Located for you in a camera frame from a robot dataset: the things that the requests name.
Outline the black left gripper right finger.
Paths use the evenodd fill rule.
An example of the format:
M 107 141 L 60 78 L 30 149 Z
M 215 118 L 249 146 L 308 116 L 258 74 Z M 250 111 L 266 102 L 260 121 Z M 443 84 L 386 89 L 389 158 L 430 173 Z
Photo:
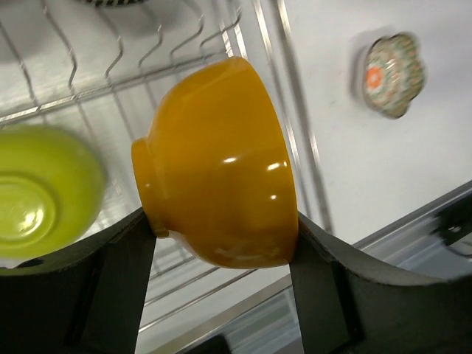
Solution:
M 299 216 L 291 281 L 306 353 L 469 353 L 471 278 L 378 260 Z

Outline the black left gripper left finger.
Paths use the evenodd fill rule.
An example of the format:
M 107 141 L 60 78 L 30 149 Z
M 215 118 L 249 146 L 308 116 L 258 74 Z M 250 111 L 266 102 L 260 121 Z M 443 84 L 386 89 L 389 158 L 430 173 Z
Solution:
M 141 209 L 1 270 L 2 353 L 133 353 L 156 237 Z

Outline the lime green plastic bowl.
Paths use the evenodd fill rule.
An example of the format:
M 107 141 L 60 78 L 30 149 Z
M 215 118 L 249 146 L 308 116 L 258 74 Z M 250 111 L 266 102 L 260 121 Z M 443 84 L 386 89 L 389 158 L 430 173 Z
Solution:
M 48 125 L 1 130 L 1 267 L 82 237 L 103 205 L 108 176 L 77 135 Z

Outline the orange plastic bowl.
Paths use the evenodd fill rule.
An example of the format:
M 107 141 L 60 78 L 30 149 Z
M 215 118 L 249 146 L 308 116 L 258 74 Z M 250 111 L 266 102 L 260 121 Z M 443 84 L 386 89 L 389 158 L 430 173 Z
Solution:
M 298 209 L 288 151 L 268 92 L 246 59 L 227 58 L 176 84 L 131 157 L 155 236 L 173 237 L 224 268 L 292 260 Z

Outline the small flower patterned dish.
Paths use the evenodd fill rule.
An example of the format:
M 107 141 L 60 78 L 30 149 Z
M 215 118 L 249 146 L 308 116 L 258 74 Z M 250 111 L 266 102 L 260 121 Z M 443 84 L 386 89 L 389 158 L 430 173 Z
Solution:
M 402 117 L 425 83 L 420 46 L 412 33 L 381 37 L 368 49 L 361 93 L 372 110 L 390 119 Z

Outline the dark patterned ceramic bowl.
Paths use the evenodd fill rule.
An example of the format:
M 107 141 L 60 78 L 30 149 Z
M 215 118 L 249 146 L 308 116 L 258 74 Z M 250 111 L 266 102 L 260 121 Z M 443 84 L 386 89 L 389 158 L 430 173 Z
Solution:
M 142 4 L 147 0 L 79 0 L 84 4 L 89 4 L 93 7 L 127 7 L 136 4 Z

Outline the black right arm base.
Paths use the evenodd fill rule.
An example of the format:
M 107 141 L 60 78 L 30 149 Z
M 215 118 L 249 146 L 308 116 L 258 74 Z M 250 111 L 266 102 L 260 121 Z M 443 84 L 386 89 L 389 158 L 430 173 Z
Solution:
M 471 235 L 471 207 L 470 206 L 450 206 L 435 216 L 437 228 L 434 234 L 441 239 L 444 247 L 451 253 L 471 259 L 471 253 L 460 251 L 454 244 L 460 243 L 471 247 L 471 241 L 466 238 Z

